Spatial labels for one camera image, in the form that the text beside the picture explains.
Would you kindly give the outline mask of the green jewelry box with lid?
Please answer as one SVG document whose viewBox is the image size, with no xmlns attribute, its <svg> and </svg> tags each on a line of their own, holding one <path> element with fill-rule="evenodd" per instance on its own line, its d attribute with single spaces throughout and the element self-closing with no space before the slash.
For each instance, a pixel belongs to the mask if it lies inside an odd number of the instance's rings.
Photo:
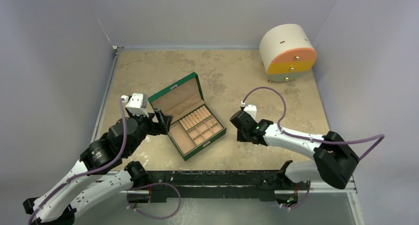
<svg viewBox="0 0 419 225">
<path fill-rule="evenodd" d="M 223 137 L 227 128 L 204 100 L 193 72 L 149 97 L 153 108 L 172 115 L 168 137 L 184 161 Z"/>
</svg>

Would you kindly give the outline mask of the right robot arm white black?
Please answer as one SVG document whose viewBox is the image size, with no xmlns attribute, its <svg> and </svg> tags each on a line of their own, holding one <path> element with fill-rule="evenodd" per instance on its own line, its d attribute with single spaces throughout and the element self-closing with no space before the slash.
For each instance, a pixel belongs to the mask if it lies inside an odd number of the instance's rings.
<svg viewBox="0 0 419 225">
<path fill-rule="evenodd" d="M 277 182 L 284 189 L 309 180 L 322 180 L 331 187 L 344 189 L 360 161 L 340 135 L 332 131 L 310 135 L 279 128 L 269 120 L 257 122 L 244 110 L 233 114 L 230 122 L 237 129 L 237 141 L 280 147 L 308 158 L 304 162 L 287 162 L 280 169 Z"/>
</svg>

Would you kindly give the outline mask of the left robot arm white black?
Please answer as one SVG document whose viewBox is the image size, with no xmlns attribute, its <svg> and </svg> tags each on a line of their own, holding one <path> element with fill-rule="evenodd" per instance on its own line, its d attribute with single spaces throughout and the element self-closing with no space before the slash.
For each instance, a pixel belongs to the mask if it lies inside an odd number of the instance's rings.
<svg viewBox="0 0 419 225">
<path fill-rule="evenodd" d="M 73 168 L 50 191 L 24 201 L 30 225 L 72 225 L 89 207 L 127 189 L 149 185 L 148 173 L 138 161 L 128 163 L 113 177 L 91 184 L 128 158 L 148 135 L 167 135 L 173 120 L 155 108 L 121 108 L 122 117 L 81 154 Z"/>
</svg>

